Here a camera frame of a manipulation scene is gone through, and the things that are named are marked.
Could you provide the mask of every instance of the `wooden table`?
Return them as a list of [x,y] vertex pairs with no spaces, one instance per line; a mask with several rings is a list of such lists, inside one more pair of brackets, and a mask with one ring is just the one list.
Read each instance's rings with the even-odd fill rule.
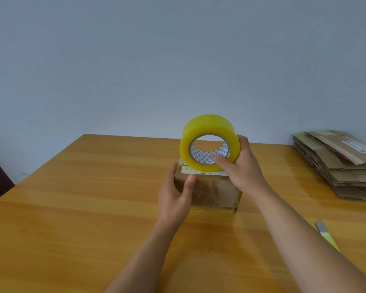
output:
[[[273,188],[366,273],[366,202],[338,199],[292,146],[252,144]],[[151,231],[179,140],[83,135],[0,198],[0,292],[103,292]],[[191,210],[161,292],[299,292],[264,220]]]

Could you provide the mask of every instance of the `tape roll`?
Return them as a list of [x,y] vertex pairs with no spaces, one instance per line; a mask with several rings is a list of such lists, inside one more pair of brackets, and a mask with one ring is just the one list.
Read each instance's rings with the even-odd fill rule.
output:
[[[224,144],[214,151],[201,151],[194,146],[194,141],[206,135],[213,135],[224,140]],[[180,156],[189,167],[201,172],[218,172],[222,168],[212,160],[213,154],[219,154],[235,162],[240,154],[240,142],[233,125],[219,115],[206,114],[191,119],[183,129],[180,139]]]

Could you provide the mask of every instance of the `hand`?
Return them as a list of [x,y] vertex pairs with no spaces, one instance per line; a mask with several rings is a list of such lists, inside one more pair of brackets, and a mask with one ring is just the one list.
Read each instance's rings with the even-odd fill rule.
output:
[[221,155],[214,154],[211,159],[222,167],[237,188],[249,196],[257,191],[270,189],[261,172],[258,160],[249,147],[248,139],[240,135],[237,137],[240,141],[240,155],[234,164]]
[[168,231],[175,233],[180,225],[187,217],[191,206],[191,194],[195,185],[195,175],[190,175],[180,193],[175,188],[174,175],[176,172],[177,162],[171,165],[167,173],[166,182],[159,194],[159,214],[157,218],[157,226],[166,228]]

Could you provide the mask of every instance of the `white wall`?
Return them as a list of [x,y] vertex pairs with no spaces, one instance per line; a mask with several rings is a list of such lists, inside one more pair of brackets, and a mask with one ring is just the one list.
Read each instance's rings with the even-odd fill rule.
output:
[[14,182],[83,133],[366,141],[366,0],[0,0],[0,164]]

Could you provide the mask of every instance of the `forearm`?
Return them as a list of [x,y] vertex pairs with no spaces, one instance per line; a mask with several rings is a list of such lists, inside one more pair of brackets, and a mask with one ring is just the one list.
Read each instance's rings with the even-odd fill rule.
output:
[[366,292],[366,276],[276,192],[251,195],[302,292]]
[[154,292],[173,236],[174,232],[156,224],[105,293]]

